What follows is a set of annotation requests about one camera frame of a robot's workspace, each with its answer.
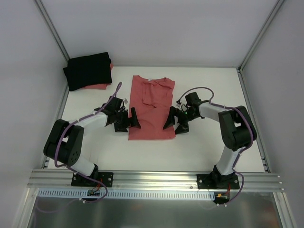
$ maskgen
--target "white table surface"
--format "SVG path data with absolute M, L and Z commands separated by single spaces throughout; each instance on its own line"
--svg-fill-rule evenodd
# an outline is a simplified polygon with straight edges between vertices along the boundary
M 80 89 L 70 92 L 62 119 L 78 119 L 100 107 L 120 81 L 123 85 L 117 96 L 129 100 L 133 75 L 174 80 L 173 105 L 186 90 L 206 86 L 214 91 L 215 103 L 246 106 L 236 69 L 116 66 L 112 70 L 113 83 L 106 90 Z M 211 96 L 208 90 L 196 92 L 201 100 Z M 87 135 L 81 154 L 101 170 L 211 171 L 224 148 L 219 123 L 211 119 L 196 119 L 189 122 L 189 128 L 189 133 L 177 135 L 171 140 L 129 141 L 128 133 L 115 133 L 114 126 L 110 125 Z M 48 167 L 55 167 L 53 160 Z M 236 170 L 264 172 L 256 142 L 243 153 Z

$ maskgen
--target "folded black shirt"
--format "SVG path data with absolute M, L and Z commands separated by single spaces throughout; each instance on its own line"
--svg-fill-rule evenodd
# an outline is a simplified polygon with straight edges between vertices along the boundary
M 69 91 L 85 86 L 112 83 L 111 60 L 107 52 L 69 59 L 63 68 Z

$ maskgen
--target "cable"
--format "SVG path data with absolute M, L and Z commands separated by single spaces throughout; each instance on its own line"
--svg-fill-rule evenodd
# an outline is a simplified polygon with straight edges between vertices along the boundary
M 121 106 L 121 107 L 120 107 L 120 109 L 119 109 L 119 111 L 120 111 L 120 112 L 122 112 L 122 111 L 124 111 L 124 110 L 125 110 L 125 106 L 124 106 L 124 100 L 122 100 L 122 102 L 123 102 L 123 106 Z
M 97 184 L 91 191 L 93 193 L 97 192 L 100 189 L 100 184 Z
M 116 91 L 113 93 L 113 95 L 110 97 L 110 99 L 100 108 L 98 109 L 94 114 L 89 114 L 89 115 L 86 115 L 84 117 L 81 117 L 79 120 L 76 120 L 72 123 L 70 123 L 66 128 L 65 130 L 62 132 L 60 138 L 59 138 L 59 142 L 58 142 L 58 145 L 56 147 L 56 151 L 55 151 L 55 157 L 54 157 L 54 161 L 55 161 L 55 166 L 57 168 L 59 167 L 62 167 L 62 166 L 66 166 L 65 164 L 62 164 L 62 165 L 58 165 L 57 161 L 58 161 L 58 154 L 59 154 L 59 149 L 60 149 L 60 145 L 62 143 L 62 140 L 63 138 L 65 137 L 67 131 L 76 123 L 82 121 L 82 120 L 85 120 L 89 117 L 92 117 L 94 115 L 96 115 L 97 113 L 101 112 L 102 110 L 104 110 L 104 108 L 111 102 L 111 100 L 116 96 L 117 92 L 119 91 L 120 87 L 122 86 L 122 82 L 118 83 L 117 87 L 116 87 Z
M 226 195 L 227 193 L 229 193 L 230 195 L 230 189 L 231 189 L 230 184 L 228 184 L 228 190 L 225 193 L 222 193 L 222 195 Z
M 213 105 L 213 106 L 216 106 L 216 107 L 225 108 L 225 109 L 232 109 L 232 110 L 236 111 L 236 112 L 239 114 L 239 116 L 242 118 L 242 120 L 244 121 L 244 123 L 245 123 L 247 129 L 249 130 L 249 134 L 250 134 L 250 143 L 249 143 L 249 145 L 248 145 L 247 147 L 244 147 L 243 149 L 240 150 L 240 152 L 238 153 L 238 155 L 237 155 L 237 157 L 236 157 L 236 159 L 235 159 L 235 161 L 233 162 L 233 165 L 232 165 L 232 170 L 233 170 L 233 172 L 235 172 L 237 175 L 241 176 L 241 178 L 242 178 L 242 184 L 241 184 L 241 187 L 239 188 L 239 191 L 237 192 L 237 194 L 236 194 L 232 199 L 230 199 L 230 200 L 227 202 L 227 203 L 230 203 L 230 202 L 232 202 L 232 201 L 241 193 L 241 191 L 243 190 L 243 187 L 244 187 L 244 182 L 245 182 L 244 175 L 243 175 L 242 173 L 240 173 L 240 172 L 237 172 L 237 171 L 235 170 L 235 166 L 236 166 L 236 164 L 237 164 L 237 162 L 238 162 L 238 160 L 239 160 L 239 158 L 240 158 L 240 155 L 241 155 L 245 150 L 248 150 L 248 149 L 252 146 L 252 144 L 253 144 L 253 133 L 252 133 L 252 130 L 251 130 L 251 128 L 250 128 L 250 126 L 249 126 L 249 123 L 248 123 L 248 121 L 246 120 L 245 116 L 244 116 L 237 108 L 234 108 L 234 107 L 225 107 L 225 106 L 223 106 L 223 105 L 219 105 L 219 104 L 212 103 L 210 100 L 209 100 L 209 103 L 210 103 L 211 105 Z
M 100 197 L 100 198 L 98 198 L 98 199 L 96 199 L 96 200 L 94 200 L 94 201 L 83 200 L 83 203 L 96 203 L 96 202 L 101 201 L 104 197 L 107 196 L 107 194 L 108 194 L 108 188 L 107 188 L 101 181 L 98 181 L 98 180 L 92 179 L 92 178 L 90 178 L 90 177 L 88 177 L 88 176 L 85 176 L 85 175 L 83 175 L 82 173 L 80 173 L 80 172 L 74 170 L 73 168 L 71 168 L 71 167 L 69 167 L 69 166 L 67 166 L 67 165 L 65 165 L 65 164 L 58 165 L 57 162 L 58 162 L 58 153 L 59 153 L 60 145 L 61 145 L 62 140 L 63 140 L 63 138 L 65 137 L 67 131 L 68 131 L 74 124 L 76 124 L 76 123 L 78 123 L 78 122 L 80 122 L 80 121 L 82 121 L 82 120 L 85 120 L 85 119 L 87 119 L 87 118 L 89 118 L 89 117 L 91 117 L 91 116 L 94 116 L 94 115 L 96 115 L 97 113 L 101 112 L 101 111 L 102 111 L 102 110 L 111 102 L 111 100 L 113 99 L 113 97 L 116 97 L 116 94 L 117 94 L 117 92 L 119 91 L 119 89 L 120 89 L 121 86 L 122 86 L 122 82 L 119 82 L 118 85 L 117 85 L 117 87 L 116 87 L 115 92 L 113 93 L 113 95 L 112 95 L 112 96 L 109 98 L 109 100 L 108 100 L 100 109 L 98 109 L 94 114 L 86 115 L 86 116 L 84 116 L 84 117 L 81 117 L 79 120 L 70 123 L 70 124 L 65 128 L 65 130 L 62 132 L 62 134 L 61 134 L 61 136 L 60 136 L 60 138 L 59 138 L 58 145 L 57 145 L 57 147 L 56 147 L 54 161 L 55 161 L 55 166 L 56 166 L 57 168 L 62 167 L 62 166 L 65 166 L 65 167 L 67 167 L 69 170 L 71 170 L 72 172 L 76 172 L 79 176 L 82 176 L 83 178 L 86 178 L 86 179 L 88 179 L 88 180 L 90 180 L 90 181 L 96 182 L 97 185 L 99 185 L 99 186 L 101 185 L 101 186 L 104 187 L 104 189 L 105 189 L 105 194 L 104 194 L 102 197 Z M 56 213 L 56 212 L 60 212 L 61 210 L 67 208 L 67 206 L 69 206 L 71 203 L 80 200 L 80 199 L 73 199 L 73 200 L 71 200 L 70 202 L 68 202 L 65 206 L 63 206 L 63 207 L 61 207 L 61 208 L 59 208 L 59 209 L 57 209 L 57 210 L 47 211 L 47 210 L 43 210 L 43 209 L 39 208 L 39 206 L 38 206 L 38 199 L 39 199 L 39 198 L 37 198 L 37 200 L 36 200 L 36 203 L 35 203 L 36 206 L 35 206 L 35 208 L 36 208 L 39 212 L 42 212 L 42 213 Z
M 213 204 L 211 208 L 203 207 L 202 204 L 200 203 L 200 200 L 197 200 L 197 203 L 198 203 L 198 205 L 199 205 L 201 208 L 203 208 L 204 210 L 212 210 L 212 209 L 214 209 L 214 208 L 217 207 L 216 204 Z
M 195 90 L 195 89 L 207 89 L 207 90 L 209 90 L 209 91 L 212 93 L 212 96 L 211 96 L 211 98 L 209 99 L 209 104 L 210 104 L 210 105 L 213 105 L 213 106 L 216 106 L 216 107 L 220 107 L 220 108 L 224 108 L 224 109 L 232 109 L 232 110 L 236 111 L 236 112 L 239 114 L 239 116 L 242 118 L 242 120 L 244 121 L 244 123 L 245 123 L 247 129 L 249 130 L 249 134 L 250 134 L 250 143 L 249 143 L 249 145 L 248 145 L 247 147 L 244 147 L 243 149 L 240 150 L 240 152 L 238 153 L 238 155 L 237 155 L 237 157 L 236 157 L 236 159 L 235 159 L 235 161 L 233 162 L 233 165 L 232 165 L 232 170 L 233 170 L 233 172 L 235 172 L 237 175 L 241 176 L 241 178 L 242 178 L 242 184 L 241 184 L 241 187 L 240 187 L 239 191 L 237 192 L 237 194 L 236 194 L 232 199 L 230 199 L 230 201 L 228 202 L 228 203 L 230 203 L 231 201 L 233 201 L 233 200 L 241 193 L 241 191 L 243 190 L 243 187 L 244 187 L 244 182 L 245 182 L 244 175 L 243 175 L 242 173 L 236 171 L 236 170 L 235 170 L 235 166 L 236 166 L 236 164 L 237 164 L 237 162 L 238 162 L 238 160 L 239 160 L 239 158 L 240 158 L 240 155 L 241 155 L 245 150 L 248 150 L 248 149 L 252 146 L 252 144 L 253 144 L 253 133 L 252 133 L 252 130 L 251 130 L 250 126 L 249 126 L 248 121 L 246 120 L 246 118 L 244 117 L 244 115 L 243 115 L 237 108 L 234 108 L 234 107 L 225 107 L 225 106 L 223 106 L 223 105 L 219 105 L 219 104 L 215 104 L 215 103 L 212 103 L 212 102 L 211 102 L 211 100 L 212 100 L 213 97 L 214 97 L 214 92 L 212 91 L 212 89 L 210 89 L 210 88 L 208 88 L 208 87 L 195 87 L 195 88 L 192 88 L 192 89 L 187 90 L 187 91 L 180 97 L 180 99 L 177 101 L 177 103 L 180 104 L 180 103 L 181 103 L 181 99 L 185 96 L 185 94 L 187 94 L 189 91 L 192 91 L 192 90 Z
M 184 110 L 182 109 L 182 107 L 183 107 L 183 106 L 185 106 L 185 107 L 186 107 L 186 105 L 182 104 L 182 105 L 181 105 L 181 110 L 182 110 L 183 112 L 187 111 L 187 110 L 188 110 L 188 108 L 186 107 L 186 110 L 184 111 Z
M 213 90 L 212 89 L 210 89 L 210 88 L 208 88 L 208 87 L 194 87 L 194 88 L 192 88 L 192 89 L 189 89 L 189 90 L 187 90 L 185 93 L 183 93 L 183 95 L 177 100 L 177 102 L 176 103 L 180 103 L 181 102 L 181 99 L 188 93 L 188 92 L 190 92 L 190 91 L 192 91 L 192 90 L 195 90 L 195 89 L 207 89 L 207 90 L 209 90 L 211 93 L 212 93 L 212 96 L 211 96 L 211 98 L 209 99 L 209 102 L 211 102 L 211 100 L 214 98 L 214 92 L 213 92 Z

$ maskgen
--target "black mounting plate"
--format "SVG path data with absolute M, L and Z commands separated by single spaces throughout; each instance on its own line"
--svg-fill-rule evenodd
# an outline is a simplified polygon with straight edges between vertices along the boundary
M 238 176 L 233 175 L 232 178 L 225 182 L 224 184 L 215 184 L 214 182 L 204 182 L 205 178 L 209 176 L 209 174 L 197 174 L 196 182 L 198 184 L 198 189 L 228 189 L 228 184 L 230 184 L 230 189 L 239 189 Z
M 102 180 L 101 182 L 107 187 L 112 187 L 113 184 L 113 173 L 112 172 L 98 172 L 98 180 Z M 95 187 L 97 185 L 96 182 L 90 181 L 78 174 L 73 174 L 71 186 L 74 187 Z

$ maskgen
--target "pink t-shirt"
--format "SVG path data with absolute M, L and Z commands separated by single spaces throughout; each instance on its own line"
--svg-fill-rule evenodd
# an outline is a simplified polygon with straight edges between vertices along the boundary
M 163 130 L 172 105 L 175 82 L 169 78 L 148 80 L 134 75 L 130 108 L 135 107 L 141 129 L 129 129 L 129 140 L 172 139 L 174 128 Z

